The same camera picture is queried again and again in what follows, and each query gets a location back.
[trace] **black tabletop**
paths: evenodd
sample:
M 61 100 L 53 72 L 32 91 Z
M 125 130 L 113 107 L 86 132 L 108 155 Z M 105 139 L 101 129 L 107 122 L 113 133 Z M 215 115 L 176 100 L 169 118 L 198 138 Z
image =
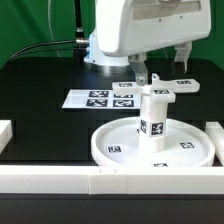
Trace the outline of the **black tabletop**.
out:
M 177 94 L 168 117 L 200 129 L 206 121 L 224 120 L 224 71 L 207 60 L 194 59 L 184 75 L 172 75 L 171 61 L 147 61 L 162 80 L 194 78 L 198 93 Z M 0 155 L 1 164 L 96 165 L 90 139 L 102 124 L 139 110 L 63 110 L 70 89 L 112 89 L 112 82 L 134 81 L 132 72 L 104 74 L 72 58 L 20 59 L 0 72 L 0 120 L 13 121 L 14 137 Z
M 224 121 L 224 72 L 191 60 L 188 73 L 172 75 L 171 61 L 147 61 L 161 79 L 194 78 L 198 93 L 178 94 L 168 117 L 200 129 Z M 0 71 L 0 120 L 13 121 L 14 137 L 0 164 L 96 165 L 92 133 L 102 124 L 138 116 L 138 110 L 63 110 L 70 89 L 111 89 L 134 74 L 106 75 L 72 58 L 17 60 Z M 27 195 L 0 194 L 0 223 L 223 223 L 223 195 Z

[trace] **white edge barrier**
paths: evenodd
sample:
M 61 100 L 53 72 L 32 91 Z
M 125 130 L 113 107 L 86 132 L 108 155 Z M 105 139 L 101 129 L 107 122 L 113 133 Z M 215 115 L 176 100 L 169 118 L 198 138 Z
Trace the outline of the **white edge barrier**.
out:
M 224 166 L 224 130 L 218 122 L 207 122 L 205 133 L 215 145 L 215 154 Z
M 0 153 L 12 138 L 12 124 L 9 120 L 0 120 Z
M 6 145 L 12 137 L 11 122 L 0 124 Z M 0 193 L 224 194 L 224 169 L 0 165 Z

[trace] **white round tray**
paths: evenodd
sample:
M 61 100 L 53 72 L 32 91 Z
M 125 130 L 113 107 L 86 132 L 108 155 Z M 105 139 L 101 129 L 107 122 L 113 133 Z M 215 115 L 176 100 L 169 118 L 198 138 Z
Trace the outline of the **white round tray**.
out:
M 192 167 L 212 166 L 215 147 L 201 130 L 167 119 L 165 149 L 151 153 L 138 148 L 139 117 L 119 119 L 97 129 L 92 156 L 100 166 Z

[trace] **green backdrop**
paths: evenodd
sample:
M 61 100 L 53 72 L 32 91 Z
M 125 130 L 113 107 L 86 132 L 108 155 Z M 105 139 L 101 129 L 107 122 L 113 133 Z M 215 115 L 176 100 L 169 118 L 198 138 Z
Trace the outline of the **green backdrop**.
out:
M 193 43 L 191 57 L 214 61 L 224 69 L 224 3 L 210 0 L 212 31 L 204 40 Z M 85 35 L 94 29 L 95 0 L 81 0 Z M 73 0 L 51 0 L 51 21 L 55 40 L 74 39 L 75 15 Z M 0 65 L 20 48 L 30 44 L 51 41 L 48 26 L 48 0 L 0 0 Z M 173 48 L 167 49 L 174 57 Z M 39 53 L 32 56 L 57 56 L 56 53 Z M 62 57 L 72 56 L 62 52 Z M 149 57 L 165 57 L 164 50 L 153 51 Z

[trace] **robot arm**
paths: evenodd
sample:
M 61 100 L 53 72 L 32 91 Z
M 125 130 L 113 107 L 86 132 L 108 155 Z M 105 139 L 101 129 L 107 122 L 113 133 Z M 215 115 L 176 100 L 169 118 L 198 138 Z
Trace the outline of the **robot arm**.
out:
M 98 43 L 107 56 L 123 57 L 205 38 L 209 0 L 98 0 Z

